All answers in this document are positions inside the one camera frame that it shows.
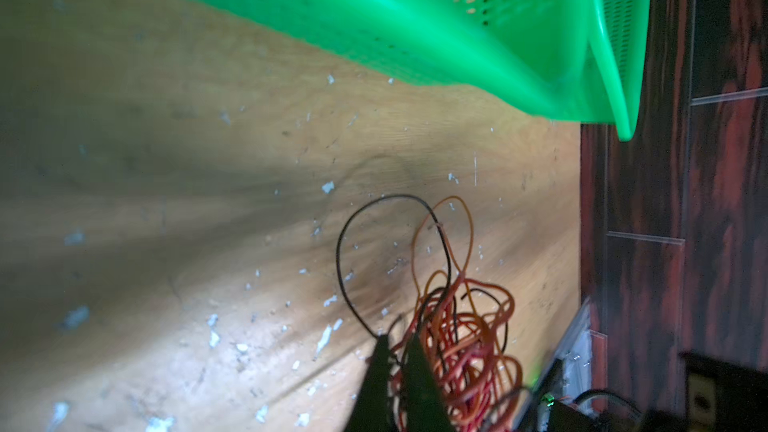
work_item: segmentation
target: dark wooden panel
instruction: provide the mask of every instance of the dark wooden panel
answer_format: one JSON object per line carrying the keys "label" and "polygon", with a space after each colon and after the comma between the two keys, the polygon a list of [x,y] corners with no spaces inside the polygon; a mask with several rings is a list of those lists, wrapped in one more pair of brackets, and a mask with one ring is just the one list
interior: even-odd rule
{"label": "dark wooden panel", "polygon": [[768,0],[696,0],[694,97],[768,86]]}
{"label": "dark wooden panel", "polygon": [[768,97],[691,117],[684,344],[768,368]]}
{"label": "dark wooden panel", "polygon": [[605,240],[606,126],[581,126],[581,301],[592,299],[592,329],[600,331]]}
{"label": "dark wooden panel", "polygon": [[608,387],[676,409],[683,245],[608,237]]}
{"label": "dark wooden panel", "polygon": [[692,0],[650,0],[638,129],[610,134],[608,229],[681,237]]}

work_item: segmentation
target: black cable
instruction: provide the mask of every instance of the black cable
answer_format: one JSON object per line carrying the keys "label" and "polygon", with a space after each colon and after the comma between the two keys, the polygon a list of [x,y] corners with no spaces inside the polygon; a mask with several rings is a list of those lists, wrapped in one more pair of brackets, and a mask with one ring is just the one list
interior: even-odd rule
{"label": "black cable", "polygon": [[[469,291],[470,292],[482,292],[482,293],[486,294],[491,299],[493,299],[494,302],[496,302],[496,304],[498,305],[499,309],[502,308],[502,303],[499,302],[498,299],[491,292],[484,291],[483,289],[477,288],[477,287],[470,288]],[[465,292],[464,295],[462,295],[462,300],[464,300],[464,298],[466,296],[467,296],[467,293]],[[507,338],[508,337],[509,337],[509,322],[504,322],[504,345],[502,346],[502,355],[504,355],[504,352],[507,350]]]}
{"label": "black cable", "polygon": [[643,413],[640,412],[640,408],[636,405],[635,402],[629,399],[625,399],[621,397],[619,394],[616,394],[615,392],[611,392],[607,389],[590,389],[586,392],[582,392],[578,397],[576,397],[573,401],[573,404],[576,405],[576,407],[581,407],[586,402],[597,399],[597,398],[607,398],[611,400],[612,402],[615,402],[616,404],[622,405],[625,408],[628,408],[630,412],[635,416],[634,418],[637,420],[643,416]]}
{"label": "black cable", "polygon": [[446,251],[446,260],[448,261],[448,281],[446,283],[445,288],[443,289],[442,297],[440,297],[440,302],[444,301],[446,297],[448,296],[448,289],[451,285],[451,253],[448,251],[448,244],[446,244],[446,236],[442,233],[442,227],[440,226],[440,221],[437,220],[437,215],[435,214],[435,211],[432,210],[432,207],[429,206],[427,202],[424,201],[424,199],[416,196],[412,196],[410,194],[395,194],[393,196],[384,196],[377,198],[374,201],[368,202],[363,207],[358,208],[355,213],[350,216],[349,219],[347,219],[346,224],[344,224],[344,227],[341,229],[341,233],[339,234],[339,241],[336,243],[336,274],[339,278],[339,286],[341,287],[341,295],[344,297],[344,301],[346,302],[347,307],[350,308],[352,311],[352,314],[357,318],[357,320],[360,322],[360,324],[365,328],[365,330],[368,331],[368,333],[373,338],[378,338],[379,336],[373,332],[373,330],[366,324],[365,321],[362,320],[362,317],[360,317],[360,314],[357,313],[357,310],[355,310],[355,307],[352,305],[352,301],[350,300],[350,297],[346,294],[346,288],[344,287],[344,278],[341,274],[341,243],[344,240],[344,235],[346,234],[346,230],[350,227],[350,224],[352,223],[352,220],[354,220],[355,217],[357,217],[360,213],[364,212],[368,208],[378,204],[379,202],[384,202],[385,200],[392,200],[394,198],[407,198],[408,200],[415,200],[424,208],[427,209],[429,212],[429,215],[432,216],[432,220],[437,225],[437,231],[440,235],[440,242],[442,242],[442,247]]}

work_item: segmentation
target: wire bundle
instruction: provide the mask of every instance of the wire bundle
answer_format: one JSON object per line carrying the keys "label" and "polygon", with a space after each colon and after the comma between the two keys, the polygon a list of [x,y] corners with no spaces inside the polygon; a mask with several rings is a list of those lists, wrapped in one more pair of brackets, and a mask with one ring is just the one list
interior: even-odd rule
{"label": "wire bundle", "polygon": [[[423,200],[415,196],[388,196],[363,206],[345,225],[336,248],[336,264],[341,279],[340,245],[347,227],[360,212],[381,200],[389,198],[410,198],[417,200],[429,211],[418,226],[411,241],[411,275],[417,290],[413,317],[401,341],[392,349],[395,362],[402,363],[405,345],[418,336],[427,361],[434,373],[438,388],[447,408],[448,417],[461,432],[501,432],[512,428],[512,418],[518,404],[518,393],[523,390],[522,366],[517,359],[506,355],[508,342],[508,321],[514,313],[512,294],[496,284],[481,282],[466,276],[474,243],[474,224],[464,200],[458,196],[446,197],[435,208],[449,200],[459,201],[469,220],[469,248],[463,264],[459,264],[447,239],[442,224]],[[437,270],[429,277],[422,292],[416,278],[416,245],[419,233],[432,218],[446,252],[448,266],[445,271]],[[452,282],[452,265],[456,268],[456,280]],[[374,335],[360,318],[344,290],[342,294],[354,315]],[[496,303],[494,311],[481,312],[473,299],[486,295]],[[499,343],[499,332],[504,328],[503,342]],[[398,369],[391,378],[390,386],[395,396],[402,392],[402,370]],[[407,430],[407,410],[404,400],[396,400],[398,427]]]}

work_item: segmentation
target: black wire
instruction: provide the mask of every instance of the black wire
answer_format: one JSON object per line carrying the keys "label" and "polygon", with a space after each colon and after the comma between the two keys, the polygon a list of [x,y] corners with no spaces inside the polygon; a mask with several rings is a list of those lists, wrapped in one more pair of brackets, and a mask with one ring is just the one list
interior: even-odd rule
{"label": "black wire", "polygon": [[525,387],[524,385],[521,387],[514,388],[501,396],[498,401],[494,404],[494,406],[488,411],[488,413],[485,415],[485,419],[483,419],[482,425],[480,426],[479,432],[488,432],[488,430],[491,429],[491,427],[494,425],[493,422],[491,422],[491,417],[496,413],[496,411],[509,400],[517,397],[521,392],[526,390],[527,392],[531,393],[531,389]]}
{"label": "black wire", "polygon": [[429,212],[429,215],[432,216],[432,220],[435,222],[435,224],[438,226],[437,231],[440,235],[440,242],[442,242],[442,247],[446,251],[446,260],[448,261],[448,280],[446,283],[446,286],[443,289],[442,297],[440,297],[440,302],[446,300],[446,297],[448,296],[448,289],[451,284],[451,253],[448,251],[448,244],[446,244],[446,236],[442,233],[442,227],[440,227],[440,221],[437,220],[437,215],[435,214],[435,211],[432,210],[432,207],[429,206],[427,202],[424,201],[424,199],[416,196],[412,196],[410,194],[395,194],[393,196],[384,196],[380,197],[374,201],[368,202],[363,207],[358,208],[355,213],[350,216],[349,219],[347,219],[346,224],[344,224],[344,227],[341,229],[341,233],[339,234],[339,241],[336,243],[336,274],[338,275],[339,279],[339,286],[341,287],[341,295],[344,297],[344,301],[346,302],[347,307],[350,308],[352,311],[352,314],[357,318],[357,320],[360,322],[360,324],[365,328],[365,330],[368,331],[368,333],[373,338],[378,338],[378,335],[376,335],[373,330],[366,324],[365,321],[362,320],[362,317],[360,317],[360,314],[357,313],[357,310],[355,310],[355,307],[352,305],[352,301],[350,300],[350,297],[346,294],[346,288],[344,287],[344,278],[341,274],[341,243],[344,240],[344,235],[346,234],[346,230],[350,227],[350,224],[352,223],[352,220],[354,220],[355,217],[357,217],[360,213],[364,212],[368,208],[378,204],[379,202],[384,202],[386,200],[392,200],[394,198],[407,198],[409,200],[415,200],[424,208],[427,209]]}
{"label": "black wire", "polygon": [[[498,299],[496,297],[494,297],[494,295],[492,293],[484,291],[481,288],[477,288],[477,287],[470,288],[469,291],[470,292],[482,292],[482,293],[486,294],[491,299],[493,299],[493,301],[496,302],[496,304],[498,304],[498,308],[499,309],[502,308],[502,303],[499,302]],[[467,293],[465,292],[464,295],[462,295],[462,300],[464,300],[464,298],[466,296],[467,296]],[[505,322],[504,323],[504,345],[502,346],[502,355],[504,355],[504,352],[507,350],[507,338],[508,337],[509,337],[509,322]]]}
{"label": "black wire", "polygon": [[635,416],[635,419],[639,419],[643,416],[643,413],[640,412],[640,408],[636,405],[635,402],[629,399],[625,399],[621,397],[619,394],[616,394],[615,392],[611,392],[607,389],[590,389],[586,392],[582,392],[578,397],[576,397],[573,401],[574,404],[576,404],[577,407],[581,407],[584,403],[586,403],[589,400],[597,399],[597,398],[607,398],[611,401],[615,402],[616,404],[622,405],[629,409],[630,412]]}

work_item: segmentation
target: black object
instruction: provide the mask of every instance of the black object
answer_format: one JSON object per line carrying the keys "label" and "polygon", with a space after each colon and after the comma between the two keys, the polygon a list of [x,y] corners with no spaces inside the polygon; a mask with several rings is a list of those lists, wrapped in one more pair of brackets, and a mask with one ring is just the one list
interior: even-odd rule
{"label": "black object", "polygon": [[552,403],[549,412],[549,432],[597,432],[595,422],[562,402]]}
{"label": "black object", "polygon": [[668,412],[648,410],[640,425],[633,432],[687,432],[686,420],[673,416]]}
{"label": "black object", "polygon": [[389,361],[389,335],[379,335],[373,349],[371,364],[362,380],[357,402],[352,409],[345,432],[397,430],[392,417],[392,405],[387,397],[387,383],[392,363]]}
{"label": "black object", "polygon": [[[387,393],[393,361],[389,354],[389,336],[379,336],[357,395],[357,403],[344,427],[345,432],[397,430],[392,399]],[[400,400],[406,402],[408,429],[414,432],[455,432],[417,334],[406,346],[402,374]]]}
{"label": "black object", "polygon": [[680,357],[692,424],[717,431],[768,430],[768,374],[693,352]]}

